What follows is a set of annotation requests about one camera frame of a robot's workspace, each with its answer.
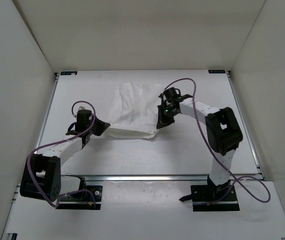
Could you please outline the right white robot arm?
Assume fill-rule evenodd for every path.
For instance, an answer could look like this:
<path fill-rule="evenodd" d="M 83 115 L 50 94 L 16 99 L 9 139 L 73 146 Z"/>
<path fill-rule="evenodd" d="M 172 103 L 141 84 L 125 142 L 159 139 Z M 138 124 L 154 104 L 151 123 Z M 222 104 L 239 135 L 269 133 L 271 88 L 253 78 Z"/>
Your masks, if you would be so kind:
<path fill-rule="evenodd" d="M 204 138 L 209 152 L 213 155 L 212 168 L 207 177 L 207 196 L 219 200 L 230 187 L 230 169 L 233 156 L 243 140 L 243 133 L 233 110 L 230 107 L 217 108 L 194 99 L 190 94 L 182 95 L 171 87 L 159 95 L 157 129 L 165 128 L 175 122 L 178 114 L 192 117 L 197 124 L 203 124 Z"/>

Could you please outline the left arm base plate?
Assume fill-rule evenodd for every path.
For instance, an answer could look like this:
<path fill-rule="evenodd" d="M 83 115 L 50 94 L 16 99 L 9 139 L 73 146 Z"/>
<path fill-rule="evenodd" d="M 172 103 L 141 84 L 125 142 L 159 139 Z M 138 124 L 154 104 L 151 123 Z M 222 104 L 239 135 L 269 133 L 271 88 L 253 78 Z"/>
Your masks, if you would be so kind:
<path fill-rule="evenodd" d="M 87 185 L 87 189 L 93 194 L 81 192 L 72 195 L 66 195 L 61 198 L 57 210 L 93 210 L 101 209 L 103 186 Z"/>

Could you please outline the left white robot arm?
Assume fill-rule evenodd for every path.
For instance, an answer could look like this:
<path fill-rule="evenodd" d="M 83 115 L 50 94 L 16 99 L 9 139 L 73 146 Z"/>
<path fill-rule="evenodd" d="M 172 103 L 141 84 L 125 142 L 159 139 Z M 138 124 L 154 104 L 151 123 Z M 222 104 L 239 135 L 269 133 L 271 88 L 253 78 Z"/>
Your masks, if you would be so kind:
<path fill-rule="evenodd" d="M 111 124 L 100 120 L 88 109 L 79 110 L 75 118 L 60 143 L 48 144 L 47 151 L 27 157 L 19 189 L 22 197 L 43 200 L 55 208 L 67 197 L 76 201 L 89 197 L 93 203 L 96 201 L 87 189 L 84 177 L 62 174 L 61 168 L 85 148 L 92 135 L 101 136 Z"/>

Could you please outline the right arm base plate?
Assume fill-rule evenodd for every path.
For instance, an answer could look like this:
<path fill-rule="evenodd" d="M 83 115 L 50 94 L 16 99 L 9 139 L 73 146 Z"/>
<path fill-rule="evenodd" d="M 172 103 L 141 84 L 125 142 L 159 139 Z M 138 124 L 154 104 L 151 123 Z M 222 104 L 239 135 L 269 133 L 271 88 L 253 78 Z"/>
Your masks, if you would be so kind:
<path fill-rule="evenodd" d="M 194 212 L 240 211 L 235 187 L 213 196 L 207 185 L 191 185 L 191 200 Z"/>

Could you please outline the white skirt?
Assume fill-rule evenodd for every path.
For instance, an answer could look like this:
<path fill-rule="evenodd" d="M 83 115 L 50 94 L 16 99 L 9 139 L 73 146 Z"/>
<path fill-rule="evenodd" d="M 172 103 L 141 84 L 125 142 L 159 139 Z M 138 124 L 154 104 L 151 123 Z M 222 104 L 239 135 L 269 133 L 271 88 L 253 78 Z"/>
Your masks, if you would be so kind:
<path fill-rule="evenodd" d="M 127 82 L 118 86 L 110 103 L 106 133 L 116 139 L 149 140 L 158 133 L 159 95 L 157 83 Z"/>

